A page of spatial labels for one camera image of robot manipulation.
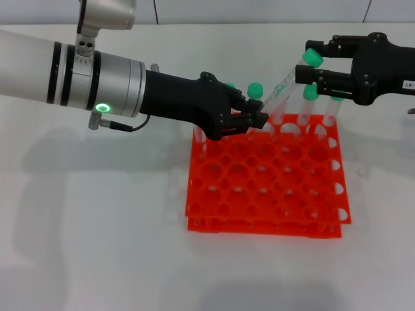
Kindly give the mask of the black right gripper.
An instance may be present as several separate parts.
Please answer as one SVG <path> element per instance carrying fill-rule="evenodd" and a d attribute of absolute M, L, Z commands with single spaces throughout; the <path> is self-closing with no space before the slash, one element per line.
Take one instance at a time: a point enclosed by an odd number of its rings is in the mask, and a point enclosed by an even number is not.
<path fill-rule="evenodd" d="M 414 95 L 414 48 L 394 45 L 384 33 L 334 35 L 327 44 L 307 40 L 305 49 L 323 58 L 353 58 L 351 74 L 308 65 L 295 67 L 296 83 L 316 84 L 319 95 L 353 97 L 361 106 L 369 106 L 385 94 Z"/>

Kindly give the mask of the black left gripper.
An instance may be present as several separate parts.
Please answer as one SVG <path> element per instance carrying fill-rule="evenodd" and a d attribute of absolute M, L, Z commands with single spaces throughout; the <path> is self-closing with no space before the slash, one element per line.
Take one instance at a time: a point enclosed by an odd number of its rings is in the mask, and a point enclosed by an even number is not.
<path fill-rule="evenodd" d="M 246 98 L 208 72 L 190 80 L 147 71 L 141 113 L 190 122 L 208 139 L 218 141 L 245 134 L 250 128 L 262 129 L 269 118 L 269 114 L 257 112 L 263 106 L 262 101 Z M 241 113 L 231 113 L 232 109 Z"/>

